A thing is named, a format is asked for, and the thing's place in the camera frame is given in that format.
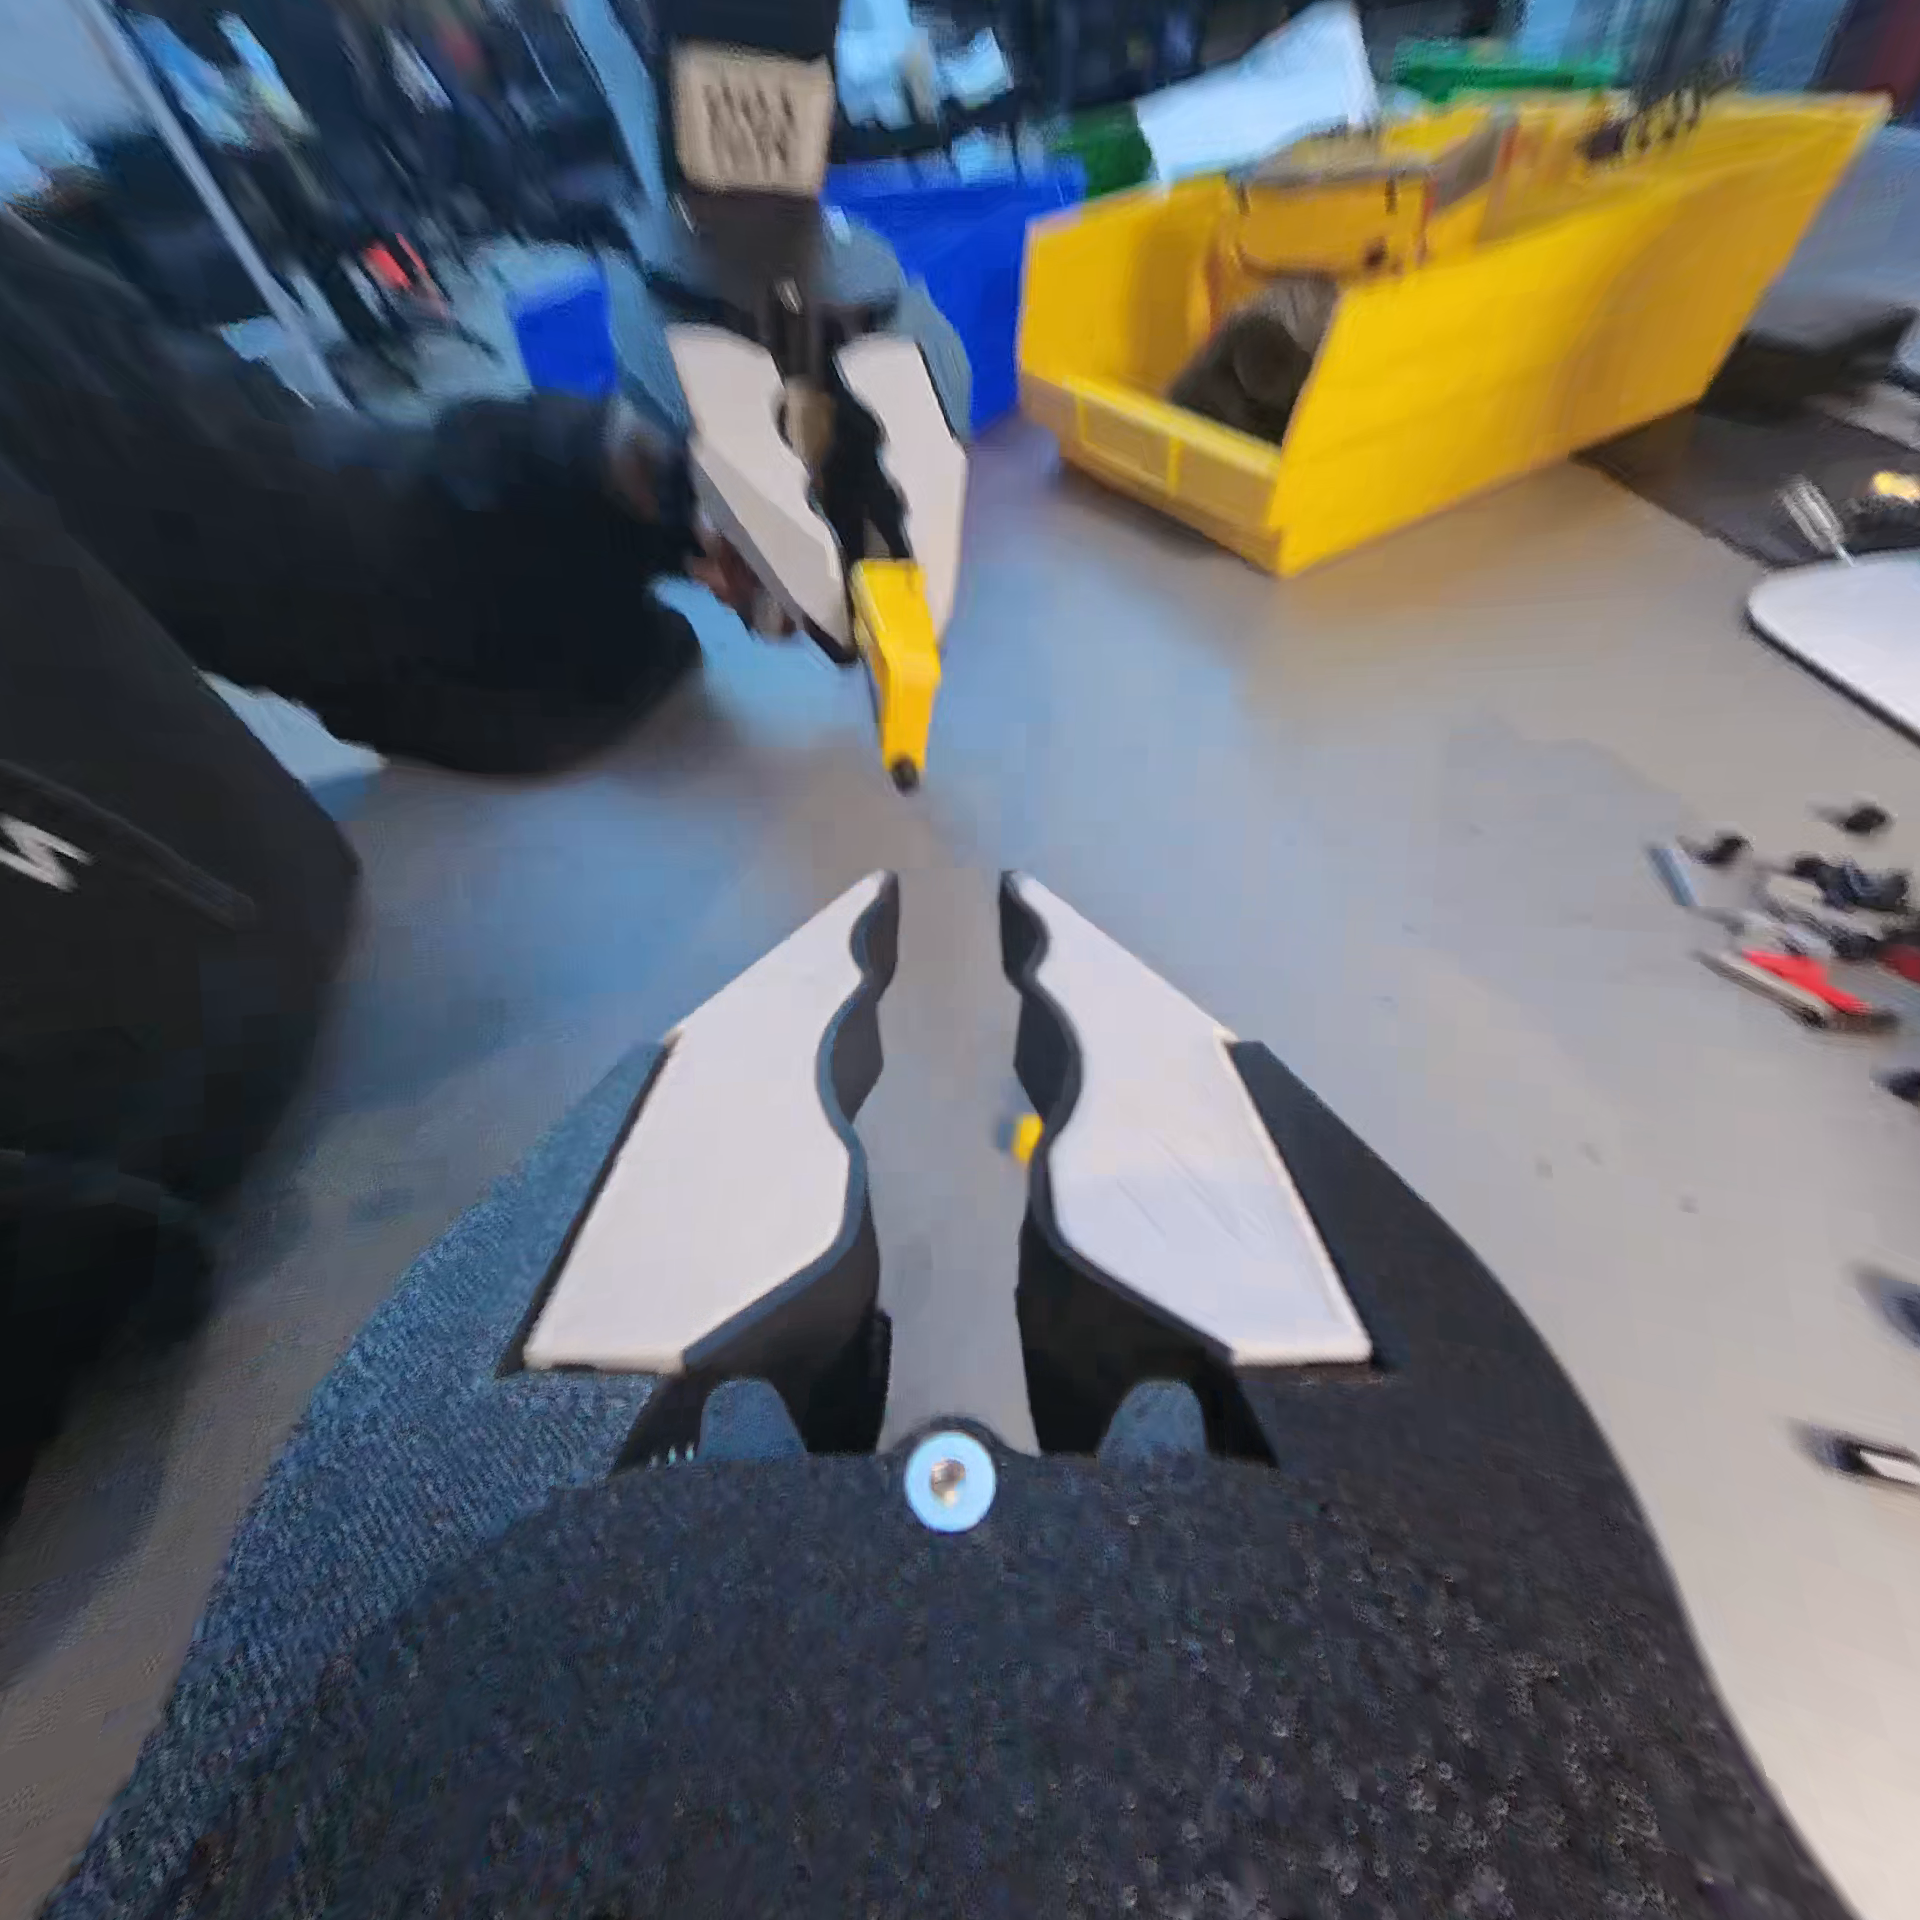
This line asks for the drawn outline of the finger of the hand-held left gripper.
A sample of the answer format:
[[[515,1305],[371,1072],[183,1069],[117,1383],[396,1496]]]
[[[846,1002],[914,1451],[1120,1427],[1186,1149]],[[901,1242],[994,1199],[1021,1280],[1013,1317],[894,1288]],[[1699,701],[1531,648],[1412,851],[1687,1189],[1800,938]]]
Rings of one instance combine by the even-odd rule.
[[[831,536],[846,567],[912,561],[935,634],[952,616],[970,455],[919,343],[868,335],[834,354]]]
[[[687,417],[699,497],[726,539],[750,558],[767,595],[830,662],[856,662],[847,567],[819,499],[826,461],[786,437],[786,408],[802,399],[802,429],[834,429],[834,354],[828,374],[792,382],[759,343],[717,326],[674,320],[666,354]]]

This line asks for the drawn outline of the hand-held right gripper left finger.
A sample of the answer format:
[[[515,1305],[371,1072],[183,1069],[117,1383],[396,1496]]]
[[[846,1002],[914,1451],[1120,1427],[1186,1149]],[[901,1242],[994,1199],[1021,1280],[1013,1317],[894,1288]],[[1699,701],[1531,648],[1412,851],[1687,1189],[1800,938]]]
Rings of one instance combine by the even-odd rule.
[[[522,1326],[525,1375],[653,1383],[626,1451],[764,1382],[812,1455],[877,1449],[892,1362],[871,1166],[898,878],[875,871],[655,1049]]]

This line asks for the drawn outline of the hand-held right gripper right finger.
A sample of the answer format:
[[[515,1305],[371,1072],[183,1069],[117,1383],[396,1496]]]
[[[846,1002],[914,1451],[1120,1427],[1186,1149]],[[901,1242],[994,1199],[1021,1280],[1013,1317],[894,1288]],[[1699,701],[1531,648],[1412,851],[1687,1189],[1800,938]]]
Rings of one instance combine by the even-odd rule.
[[[999,878],[1027,1150],[1015,1320],[1044,1455],[1142,1385],[1205,1449],[1264,1455],[1251,1390],[1362,1382],[1376,1343],[1256,1107],[1240,1040],[1031,874]]]

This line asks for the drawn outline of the yellow toy actuator assembly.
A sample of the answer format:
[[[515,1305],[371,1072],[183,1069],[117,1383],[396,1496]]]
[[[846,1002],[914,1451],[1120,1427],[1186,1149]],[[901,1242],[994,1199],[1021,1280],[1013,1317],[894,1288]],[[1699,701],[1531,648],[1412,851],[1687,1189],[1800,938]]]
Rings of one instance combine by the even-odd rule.
[[[924,570],[912,561],[862,561],[847,576],[850,631],[877,733],[883,773],[895,792],[919,792],[943,656]]]

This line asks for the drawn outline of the person's left forearm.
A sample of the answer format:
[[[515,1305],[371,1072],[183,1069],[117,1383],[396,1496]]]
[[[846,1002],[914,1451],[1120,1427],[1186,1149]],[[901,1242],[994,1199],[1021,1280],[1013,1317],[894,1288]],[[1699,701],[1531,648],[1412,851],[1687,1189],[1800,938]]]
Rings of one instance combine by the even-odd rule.
[[[701,666],[683,455],[619,400],[310,402],[5,210],[5,490],[184,659],[386,759],[558,773]]]

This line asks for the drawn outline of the grey desk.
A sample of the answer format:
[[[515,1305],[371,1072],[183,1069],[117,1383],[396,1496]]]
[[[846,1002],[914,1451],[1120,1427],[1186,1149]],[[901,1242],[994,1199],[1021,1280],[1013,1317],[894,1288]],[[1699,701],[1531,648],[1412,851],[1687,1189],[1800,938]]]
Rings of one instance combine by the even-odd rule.
[[[1696,960],[1646,849],[1894,814],[1916,749],[1756,643],[1750,567],[1582,469],[1282,586],[983,441],[927,789],[862,690],[695,597],[703,672],[550,782],[332,781],[364,922],[205,1326],[77,1398],[5,1538],[5,1917],[155,1726],[284,1438],[396,1279],[610,1072],[828,898],[901,878],[859,1115],[884,1438],[1032,1445],[1016,997],[1038,877],[1268,1045],[1495,1269],[1606,1432],[1764,1775],[1862,1917],[1916,1917],[1916,1113],[1880,1051]]]

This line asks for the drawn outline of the blue storage bin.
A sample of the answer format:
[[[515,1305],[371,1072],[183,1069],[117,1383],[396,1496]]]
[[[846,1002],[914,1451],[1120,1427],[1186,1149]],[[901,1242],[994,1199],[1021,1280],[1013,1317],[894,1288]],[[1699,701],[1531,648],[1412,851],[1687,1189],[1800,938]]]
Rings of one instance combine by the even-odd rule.
[[[872,230],[951,326],[970,371],[970,435],[1016,409],[1016,313],[1027,230],[1088,193],[1080,160],[960,176],[908,160],[831,168],[828,205]],[[600,399],[614,350],[608,269],[566,253],[504,298],[519,367],[539,394]]]

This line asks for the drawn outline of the yellow tracked toy vehicle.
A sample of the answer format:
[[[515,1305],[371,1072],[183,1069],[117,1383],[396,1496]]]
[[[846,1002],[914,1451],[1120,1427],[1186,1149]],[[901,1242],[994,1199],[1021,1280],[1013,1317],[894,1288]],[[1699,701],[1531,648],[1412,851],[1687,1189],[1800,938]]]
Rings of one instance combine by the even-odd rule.
[[[1282,445],[1344,295],[1478,242],[1517,114],[1493,103],[1325,130],[1228,173],[1197,347],[1167,400]]]

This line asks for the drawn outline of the white bubble wrap sheet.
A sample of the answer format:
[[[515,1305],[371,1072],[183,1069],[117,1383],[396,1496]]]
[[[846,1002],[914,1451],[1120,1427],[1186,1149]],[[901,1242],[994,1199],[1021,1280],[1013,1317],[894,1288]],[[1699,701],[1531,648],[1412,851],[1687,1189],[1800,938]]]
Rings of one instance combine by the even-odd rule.
[[[1228,175],[1306,138],[1380,119],[1374,70],[1348,2],[1318,2],[1236,63],[1146,94],[1133,106],[1146,178],[1173,185]]]

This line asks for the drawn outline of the yellow bin with toy vehicle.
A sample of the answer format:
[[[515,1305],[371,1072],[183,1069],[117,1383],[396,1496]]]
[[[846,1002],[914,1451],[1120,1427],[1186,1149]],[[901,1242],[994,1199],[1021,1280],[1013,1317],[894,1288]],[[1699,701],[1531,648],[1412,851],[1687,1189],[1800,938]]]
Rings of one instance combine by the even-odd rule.
[[[1292,578],[1699,400],[1878,94],[1540,91],[1478,242],[1344,295],[1284,441],[1167,400],[1226,175],[1031,225],[1019,399],[1068,466]]]

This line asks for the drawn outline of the person's black hoodie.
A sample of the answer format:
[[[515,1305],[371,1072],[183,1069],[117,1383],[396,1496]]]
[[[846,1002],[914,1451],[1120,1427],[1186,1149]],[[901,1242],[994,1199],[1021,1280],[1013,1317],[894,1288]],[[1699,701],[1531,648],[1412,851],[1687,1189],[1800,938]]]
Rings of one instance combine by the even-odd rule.
[[[5,1512],[123,1322],[199,1309],[355,891],[324,807],[5,469]]]

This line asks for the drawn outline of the pile of small toy parts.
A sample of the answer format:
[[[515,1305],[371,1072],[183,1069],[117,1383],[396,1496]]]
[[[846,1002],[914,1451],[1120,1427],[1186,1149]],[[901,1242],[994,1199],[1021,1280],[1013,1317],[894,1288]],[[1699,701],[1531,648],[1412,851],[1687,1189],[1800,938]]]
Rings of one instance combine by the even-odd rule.
[[[1650,877],[1687,919],[1694,960],[1790,1023],[1831,1038],[1916,1038],[1917,878],[1875,858],[1877,803],[1819,807],[1835,849],[1786,855],[1738,830],[1646,842]]]

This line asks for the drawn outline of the green storage bin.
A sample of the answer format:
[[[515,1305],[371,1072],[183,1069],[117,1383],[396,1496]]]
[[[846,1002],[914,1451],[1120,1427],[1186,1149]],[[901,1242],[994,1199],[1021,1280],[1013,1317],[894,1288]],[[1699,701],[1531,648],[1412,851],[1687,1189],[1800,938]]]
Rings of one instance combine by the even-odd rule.
[[[1490,41],[1411,39],[1396,48],[1387,80],[1376,80],[1376,126],[1478,97],[1612,94],[1620,86],[1615,64],[1606,61],[1531,63]],[[1147,153],[1133,114],[1140,99],[1077,112],[1042,130],[1044,155],[1074,162],[1091,199],[1147,184]]]

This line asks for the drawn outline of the dark grey mat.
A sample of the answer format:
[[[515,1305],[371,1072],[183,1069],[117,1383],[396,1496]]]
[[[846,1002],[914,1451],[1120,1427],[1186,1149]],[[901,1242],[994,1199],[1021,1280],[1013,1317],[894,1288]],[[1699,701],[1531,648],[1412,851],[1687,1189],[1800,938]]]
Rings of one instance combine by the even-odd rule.
[[[1818,561],[1781,505],[1797,474],[1829,497],[1856,558],[1916,551],[1916,306],[1773,295],[1691,408],[1578,461],[1766,567]]]

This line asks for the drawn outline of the white rounded board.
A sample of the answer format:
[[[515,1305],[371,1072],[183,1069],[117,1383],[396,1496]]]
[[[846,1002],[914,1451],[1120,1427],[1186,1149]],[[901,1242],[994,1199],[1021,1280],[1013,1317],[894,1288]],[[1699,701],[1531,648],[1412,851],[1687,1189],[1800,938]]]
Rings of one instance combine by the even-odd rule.
[[[1772,571],[1750,629],[1908,741],[1917,739],[1917,557],[1887,551]]]

